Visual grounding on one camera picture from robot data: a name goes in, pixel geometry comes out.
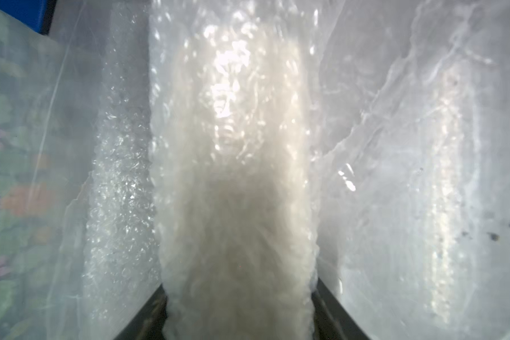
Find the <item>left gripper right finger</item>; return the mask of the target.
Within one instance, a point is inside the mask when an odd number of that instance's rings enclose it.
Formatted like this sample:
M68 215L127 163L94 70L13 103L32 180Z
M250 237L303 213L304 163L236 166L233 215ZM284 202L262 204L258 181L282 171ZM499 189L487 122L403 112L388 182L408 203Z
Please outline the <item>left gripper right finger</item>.
M330 289L318 279L312 294L314 305L314 335L319 340L369 340L354 319L341 306Z

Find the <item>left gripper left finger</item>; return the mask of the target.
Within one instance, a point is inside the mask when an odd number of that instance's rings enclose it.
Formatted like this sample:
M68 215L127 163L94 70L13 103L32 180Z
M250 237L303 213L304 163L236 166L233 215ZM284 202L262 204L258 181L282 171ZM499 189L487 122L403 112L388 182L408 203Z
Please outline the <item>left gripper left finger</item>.
M163 328L166 320L167 295L159 286L114 340L165 340Z

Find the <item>clear bubble wrap sheet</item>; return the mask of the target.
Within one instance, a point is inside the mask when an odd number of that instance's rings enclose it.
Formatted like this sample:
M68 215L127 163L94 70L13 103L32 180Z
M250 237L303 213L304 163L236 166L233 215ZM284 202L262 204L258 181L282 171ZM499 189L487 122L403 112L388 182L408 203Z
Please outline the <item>clear bubble wrap sheet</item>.
M510 339L510 1L321 2L317 281L370 339ZM0 10L0 339L114 339L162 286L152 3Z

